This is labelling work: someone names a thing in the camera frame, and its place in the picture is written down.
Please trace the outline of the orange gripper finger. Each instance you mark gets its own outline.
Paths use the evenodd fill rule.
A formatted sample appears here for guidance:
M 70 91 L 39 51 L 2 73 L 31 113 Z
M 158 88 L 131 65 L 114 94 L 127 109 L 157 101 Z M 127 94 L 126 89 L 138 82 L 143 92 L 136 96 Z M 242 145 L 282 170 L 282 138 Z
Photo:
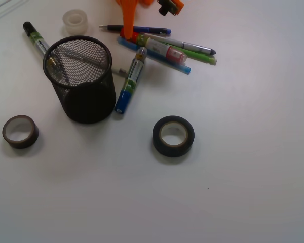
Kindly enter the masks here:
M 135 10 L 138 0 L 116 0 L 122 9 L 124 37 L 126 40 L 131 39 L 134 28 Z

